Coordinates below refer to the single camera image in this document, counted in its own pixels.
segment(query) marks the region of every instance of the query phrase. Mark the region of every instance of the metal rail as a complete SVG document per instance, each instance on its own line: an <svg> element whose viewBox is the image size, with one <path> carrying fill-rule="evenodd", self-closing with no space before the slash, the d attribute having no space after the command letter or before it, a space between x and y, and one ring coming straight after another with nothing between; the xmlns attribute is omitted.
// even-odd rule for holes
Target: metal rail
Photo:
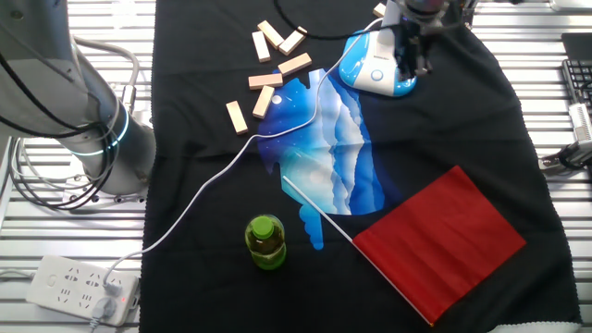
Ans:
<svg viewBox="0 0 592 333"><path fill-rule="evenodd" d="M113 43L139 56L135 117L150 118L151 67L154 38L154 0L69 0L73 34ZM592 32L592 15L556 13L548 1L519 6L482 2L476 9L473 32L499 60L522 101L524 122L538 154L552 154L574 141L568 98L560 72L566 57L563 32ZM81 48L101 75L116 84L121 95L130 75L125 59ZM43 173L66 175L72 156L51 140L28 140L32 160ZM584 172L549 179L555 208L565 227L573 254L573 268L584 320L592 326L592 185ZM61 200L61 193L43 196ZM143 205L124 203L91 216L48 212L24 202L11 192L4 222L0 224L0 270L34 271L43 255L57 254L95 265L110 266L120 255L142 246ZM118 269L140 275L140 260L127 260ZM88 323L70 315L25 302L29 281L17 277L0 281L0 332L78 333ZM138 316L115 330L97 333L138 332ZM583 332L592 333L592 328Z"/></svg>

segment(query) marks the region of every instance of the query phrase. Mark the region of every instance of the black cloth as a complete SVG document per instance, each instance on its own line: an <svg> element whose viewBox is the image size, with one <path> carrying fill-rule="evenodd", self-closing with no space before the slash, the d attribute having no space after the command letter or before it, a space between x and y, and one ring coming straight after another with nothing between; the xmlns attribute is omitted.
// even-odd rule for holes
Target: black cloth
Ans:
<svg viewBox="0 0 592 333"><path fill-rule="evenodd" d="M282 1L310 33L365 27L376 1ZM160 238L199 187L255 134L258 92L247 77L287 58L270 48L259 64L251 32L268 20L291 31L271 1L161 0L156 5L153 68L157 157L148 196L144 247ZM305 40L313 67L332 66L344 41ZM373 156L402 199L459 165L526 240L526 246L453 305L434 327L323 222L317 251L299 219L301 205L280 188L253 144L207 188L184 220L142 258L140 330L152 332L488 332L500 324L581 322L571 255L537 166L520 103L496 59L465 28L438 39L434 72L395 99L360 92ZM250 129L237 136L225 104L237 100ZM401 200L362 216L333 216L359 232ZM285 226L288 257L278 270L254 264L244 243L253 216L273 214Z"/></svg>

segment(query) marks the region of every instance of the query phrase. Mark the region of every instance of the power socket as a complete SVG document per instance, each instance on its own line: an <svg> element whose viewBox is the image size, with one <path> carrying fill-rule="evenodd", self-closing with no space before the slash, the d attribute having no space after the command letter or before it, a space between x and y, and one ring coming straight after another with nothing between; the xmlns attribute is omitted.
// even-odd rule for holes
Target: power socket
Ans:
<svg viewBox="0 0 592 333"><path fill-rule="evenodd" d="M84 264L54 255L46 255L35 273L27 293L27 302L70 315L93 319L94 306L104 297L114 298L115 313L102 324L121 326L130 308L138 301L138 278L117 271L109 275L110 283L122 287L117 297L103 288L106 268Z"/></svg>

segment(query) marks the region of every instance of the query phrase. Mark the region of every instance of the white stick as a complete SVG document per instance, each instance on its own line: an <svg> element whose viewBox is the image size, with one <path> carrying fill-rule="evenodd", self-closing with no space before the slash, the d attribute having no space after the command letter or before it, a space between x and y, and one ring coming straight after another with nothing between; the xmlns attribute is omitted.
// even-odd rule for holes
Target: white stick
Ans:
<svg viewBox="0 0 592 333"><path fill-rule="evenodd" d="M415 307L415 305L407 298L407 296L405 296L401 290L399 288L397 288L397 286L395 286L394 283L392 283L392 281L389 279L389 277L387 277L387 275L380 270L380 268L378 268L378 266L372 262L372 260L370 260L370 258L368 258L368 256L366 255L366 253L364 253L364 251L362 251L355 243L353 243L352 238L350 236L348 236L348 234L345 233L345 231L343 231L338 225L337 223L335 223L335 221L333 221L331 219L331 217L327 216L327 214L325 214L325 212L323 212L321 210L321 208L319 208L315 203L313 203L313 201L306 196L306 194L304 194L296 185L294 185L293 182L291 182L286 176L283 177L284 180L286 180L286 182L296 191L298 192L298 194L301 195L302 198L304 198L304 200L306 200L314 209L316 209L317 212L319 212L324 218L327 219L327 221L329 221L330 224L333 225L333 227L335 227L335 229L337 231L339 231L341 233L341 235L343 235L343 237L345 237L348 241L350 241L351 245L353 245L353 247L356 248L356 250L358 250L363 256L364 258L366 258L366 260L368 260L368 262L370 262L370 264L372 264L372 266L374 268L376 268L376 270L388 281L388 283L390 283L390 285L400 294L400 296L402 296L405 301L407 301L407 303L409 303L409 305L412 306L412 308L419 314L421 315L422 318L424 318L424 320L432 327L434 324L430 323L429 320L427 320L427 318L424 316L424 314L422 314L419 309L417 309L417 307Z"/></svg>
<svg viewBox="0 0 592 333"><path fill-rule="evenodd" d="M306 194L304 194L304 192L302 192L293 182L291 182L291 180L289 180L286 176L284 176L284 180L286 180L286 182L296 191L298 192L298 194L301 195L302 198L304 198L304 200L306 200L314 209L316 209L317 212L319 212L320 215L322 215L324 218L327 219L327 221L329 221L330 224L333 225L333 227L335 227L335 229L337 231L339 231L339 233L341 235L343 235L343 237L345 237L346 240L352 242L352 238L350 236L348 236L348 234L345 233L345 231L343 231L342 228L340 228L337 223L335 223L335 221L333 221L331 219L331 217L327 216L327 214L325 214L325 212L323 212L323 210L321 210L321 208L319 208L315 203L313 203L313 201L311 200L311 198L309 198L308 196L306 196Z"/></svg>

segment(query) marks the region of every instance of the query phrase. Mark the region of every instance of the wooden block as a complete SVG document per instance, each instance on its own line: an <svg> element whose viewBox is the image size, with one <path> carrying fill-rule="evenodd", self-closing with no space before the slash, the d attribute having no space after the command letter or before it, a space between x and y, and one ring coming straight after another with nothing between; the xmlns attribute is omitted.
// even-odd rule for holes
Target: wooden block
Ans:
<svg viewBox="0 0 592 333"><path fill-rule="evenodd" d="M378 5L376 5L376 7L374 7L374 10L372 11L372 13L374 15L378 16L379 18L384 18L386 11L387 11L386 6L384 6L383 4L378 4Z"/></svg>
<svg viewBox="0 0 592 333"><path fill-rule="evenodd" d="M257 104L253 109L253 116L261 119L265 118L267 108L269 108L269 104L271 103L271 97L274 96L275 91L276 88L272 88L270 86L263 87L263 89L261 90L261 94L259 94Z"/></svg>
<svg viewBox="0 0 592 333"><path fill-rule="evenodd" d="M249 88L251 90L261 89L266 85L274 88L281 87L284 85L284 78L281 73L249 77Z"/></svg>
<svg viewBox="0 0 592 333"><path fill-rule="evenodd" d="M275 49L278 49L278 46L284 43L284 38L266 20L259 23L257 29L265 35L266 39Z"/></svg>
<svg viewBox="0 0 592 333"><path fill-rule="evenodd" d="M302 27L298 27L298 30L306 32L306 30ZM279 51L287 56L292 51L294 51L296 46L300 45L303 40L304 35L298 31L294 31L290 36L288 36L288 38L286 38L286 41L279 46Z"/></svg>
<svg viewBox="0 0 592 333"><path fill-rule="evenodd" d="M267 48L267 42L265 41L265 35L262 31L253 32L253 42L255 43L257 56L259 56L259 62L271 60L271 55L269 55L269 49Z"/></svg>
<svg viewBox="0 0 592 333"><path fill-rule="evenodd" d="M298 55L285 63L279 64L279 72L281 75L286 76L297 70L310 66L313 63L313 59L308 54Z"/></svg>
<svg viewBox="0 0 592 333"><path fill-rule="evenodd" d="M226 104L226 109L228 109L230 119L232 120L232 125L234 125L234 130L237 131L237 134L241 135L248 132L249 129L247 128L247 124L244 122L244 117L242 117L239 102L234 101Z"/></svg>

